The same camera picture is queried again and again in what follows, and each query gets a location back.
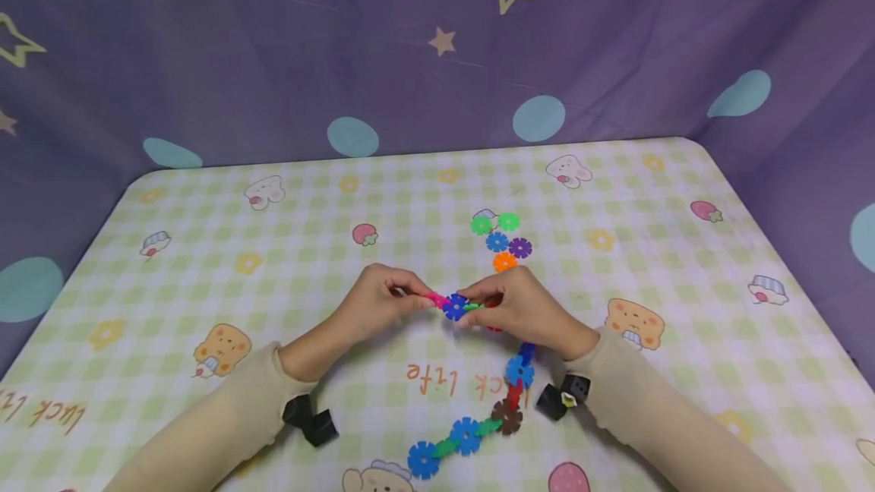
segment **light green checkered pattern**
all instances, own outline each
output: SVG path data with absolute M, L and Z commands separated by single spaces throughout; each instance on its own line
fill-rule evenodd
M 593 180 L 571 189 L 547 175 L 564 154 L 580 158 Z M 457 173 L 455 182 L 442 182 L 453 176 L 439 177 L 445 169 Z M 253 210 L 243 191 L 270 175 L 282 177 L 286 198 Z M 341 191 L 347 175 L 358 179 L 353 193 Z M 714 203 L 725 220 L 697 218 L 695 200 Z M 0 383 L 5 488 L 100 490 L 137 446 L 219 383 L 191 377 L 192 352 L 215 323 L 240 327 L 255 347 L 289 341 L 328 315 L 375 261 L 414 270 L 445 295 L 488 275 L 493 254 L 469 229 L 484 208 L 519 215 L 514 234 L 535 248 L 526 263 L 582 320 L 603 324 L 610 298 L 662 315 L 662 346 L 645 356 L 709 412 L 731 411 L 796 490 L 873 490 L 875 468 L 855 441 L 875 439 L 875 396 L 707 153 L 685 140 L 146 175 Z M 376 226 L 376 245 L 353 243 L 361 222 Z M 610 251 L 589 243 L 599 229 L 615 240 Z M 172 243 L 146 260 L 144 239 L 160 231 Z M 236 264 L 249 251 L 263 263 L 245 275 Z M 789 302 L 755 304 L 747 286 L 756 274 L 781 281 Z M 87 339 L 104 320 L 125 324 L 117 342 L 96 352 Z M 406 465 L 415 441 L 437 442 L 455 419 L 488 415 L 504 392 L 480 400 L 476 377 L 501 376 L 517 345 L 495 333 L 459 333 L 437 311 L 386 333 L 318 390 L 338 440 L 314 450 L 293 434 L 223 488 L 291 490 L 294 482 L 295 490 L 339 490 L 347 468 L 374 459 Z M 534 410 L 548 363 L 556 361 L 537 356 L 517 435 L 490 436 L 475 456 L 445 459 L 416 490 L 545 490 L 549 472 L 566 461 L 586 470 L 593 490 L 658 490 L 586 416 L 582 427 L 572 417 L 553 424 Z M 425 395 L 407 378 L 410 364 L 421 372 L 431 365 Z M 448 382 L 438 384 L 436 367 Z M 85 413 L 75 427 L 70 418 L 59 422 L 62 415 L 47 418 L 51 412 L 35 419 L 41 401 Z

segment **fabric wall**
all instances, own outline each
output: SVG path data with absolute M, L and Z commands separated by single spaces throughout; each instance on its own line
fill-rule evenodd
M 712 153 L 871 382 L 869 10 L 0 0 L 0 374 L 154 169 L 679 135 Z

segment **cartoon bear print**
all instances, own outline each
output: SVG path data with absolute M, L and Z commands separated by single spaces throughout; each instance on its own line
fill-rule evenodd
M 264 210 L 271 203 L 282 202 L 286 198 L 286 191 L 283 190 L 283 178 L 278 175 L 265 177 L 260 181 L 252 183 L 243 195 L 249 200 L 249 205 L 256 211 Z
M 580 160 L 571 154 L 565 154 L 547 165 L 547 174 L 556 177 L 557 181 L 567 188 L 579 188 L 581 182 L 592 180 L 592 171 L 583 168 Z
M 246 333 L 234 325 L 219 323 L 210 330 L 206 340 L 194 349 L 194 360 L 197 362 L 194 377 L 228 376 L 250 349 L 252 341 Z
M 361 473 L 358 469 L 346 469 L 343 492 L 414 492 L 410 477 L 410 472 L 401 465 L 375 459 Z
M 608 301 L 605 325 L 638 349 L 657 349 L 665 331 L 665 321 L 656 312 L 623 298 Z

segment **beige sleeve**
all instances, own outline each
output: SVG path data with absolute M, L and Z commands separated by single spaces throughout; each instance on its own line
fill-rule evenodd
M 275 342 L 249 354 L 134 454 L 104 492 L 209 492 L 272 443 L 286 403 L 316 385 L 288 377 L 278 348 Z
M 589 378 L 586 406 L 599 427 L 632 446 L 679 492 L 790 491 L 762 459 L 730 430 L 662 379 L 616 333 L 587 355 L 565 364 Z

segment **hand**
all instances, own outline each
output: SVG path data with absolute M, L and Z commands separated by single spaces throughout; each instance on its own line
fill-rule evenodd
M 599 341 L 599 333 L 566 312 L 527 267 L 515 266 L 480 279 L 459 294 L 477 303 L 501 299 L 495 307 L 462 316 L 462 329 L 494 326 L 524 342 L 554 349 L 565 361 L 589 353 Z
M 316 382 L 353 345 L 416 310 L 432 308 L 431 292 L 413 272 L 369 264 L 328 319 L 279 350 L 283 371 Z
M 368 340 L 416 310 L 433 308 L 431 292 L 413 272 L 369 264 L 328 318 L 352 342 Z

